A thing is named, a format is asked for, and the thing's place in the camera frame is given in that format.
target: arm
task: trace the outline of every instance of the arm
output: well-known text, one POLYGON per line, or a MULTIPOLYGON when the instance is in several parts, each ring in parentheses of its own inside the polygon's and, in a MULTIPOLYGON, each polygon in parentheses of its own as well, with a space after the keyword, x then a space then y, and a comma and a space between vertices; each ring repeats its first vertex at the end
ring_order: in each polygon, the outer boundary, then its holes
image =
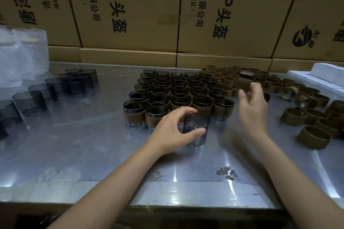
POLYGON ((239 90, 239 118, 291 217, 302 229, 344 228, 344 211, 270 139, 267 103, 260 84, 252 83, 251 91, 248 102, 239 90))
POLYGON ((177 129, 178 121, 184 114, 196 112, 194 108, 181 107, 163 117, 144 146, 99 182, 49 229, 110 228, 157 159, 205 133, 205 129, 196 129, 181 134, 177 129))

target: forearm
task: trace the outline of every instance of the forearm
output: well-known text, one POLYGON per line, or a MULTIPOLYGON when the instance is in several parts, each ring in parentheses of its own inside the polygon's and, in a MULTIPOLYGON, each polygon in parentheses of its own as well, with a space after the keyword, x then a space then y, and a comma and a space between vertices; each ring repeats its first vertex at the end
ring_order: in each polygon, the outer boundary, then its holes
POLYGON ((141 147, 64 213, 49 229, 109 228, 159 157, 160 154, 151 148, 141 147))
POLYGON ((300 228, 344 228, 343 210, 268 135, 256 135, 253 144, 286 209, 300 228))

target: stainless steel table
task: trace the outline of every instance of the stainless steel table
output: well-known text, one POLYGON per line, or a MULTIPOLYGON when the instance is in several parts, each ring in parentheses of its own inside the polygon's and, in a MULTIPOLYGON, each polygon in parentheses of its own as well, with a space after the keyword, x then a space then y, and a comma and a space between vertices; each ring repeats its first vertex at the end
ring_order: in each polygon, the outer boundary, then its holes
MULTIPOLYGON (((8 129, 9 137, 0 142, 2 203, 73 204, 151 134, 145 125, 129 127, 123 121, 123 103, 147 67, 51 63, 50 73, 38 80, 25 81, 19 88, 0 89, 0 99, 11 98, 31 84, 73 67, 97 69, 99 83, 85 96, 59 97, 58 102, 48 106, 48 111, 24 117, 23 122, 8 129)), ((322 90, 322 94, 343 99, 339 92, 322 90)), ((130 207, 148 211, 235 210, 236 215, 248 216, 252 213, 247 210, 259 214, 283 210, 239 123, 237 98, 233 100, 236 105, 229 121, 211 119, 205 145, 185 146, 158 160, 130 201, 130 207)), ((293 103, 271 95, 270 136, 344 208, 344 141, 333 140, 320 151, 306 148, 295 140, 301 127, 279 120, 287 107, 293 107, 293 103)))

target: hand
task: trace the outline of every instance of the hand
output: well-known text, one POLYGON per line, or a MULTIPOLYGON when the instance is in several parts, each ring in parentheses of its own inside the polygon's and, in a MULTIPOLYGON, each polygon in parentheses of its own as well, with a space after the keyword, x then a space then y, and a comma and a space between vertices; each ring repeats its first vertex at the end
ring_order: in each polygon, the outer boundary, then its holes
POLYGON ((252 98, 247 100, 243 90, 239 90, 239 119, 246 132, 255 137, 258 134, 267 134, 266 116, 268 104, 264 99, 260 83, 251 83, 252 98))
POLYGON ((180 133, 177 129, 178 122, 185 114, 196 112, 196 109, 184 106, 171 111, 156 126, 147 145, 157 150, 159 154, 165 155, 202 136, 206 131, 203 128, 185 134, 180 133))

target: left hand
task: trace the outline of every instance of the left hand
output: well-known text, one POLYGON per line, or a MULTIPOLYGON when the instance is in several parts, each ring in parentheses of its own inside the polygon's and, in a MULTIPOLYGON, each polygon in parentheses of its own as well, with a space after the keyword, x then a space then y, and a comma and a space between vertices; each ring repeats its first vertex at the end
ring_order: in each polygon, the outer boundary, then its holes
POLYGON ((185 106, 171 111, 156 126, 147 141, 147 146, 152 147, 153 150, 157 150, 160 155, 165 155, 202 136, 206 132, 204 128, 199 128, 185 134, 180 133, 177 129, 179 120, 185 114, 196 112, 196 109, 185 106))

